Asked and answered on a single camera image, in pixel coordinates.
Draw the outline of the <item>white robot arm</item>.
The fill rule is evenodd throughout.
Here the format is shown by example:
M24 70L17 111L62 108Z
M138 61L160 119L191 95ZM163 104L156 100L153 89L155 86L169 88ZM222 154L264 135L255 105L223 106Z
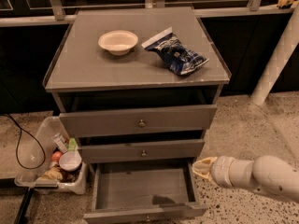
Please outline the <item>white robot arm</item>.
M254 161L208 157L196 161L192 171L222 188L245 189L274 200L299 203L299 171L277 157L261 156Z

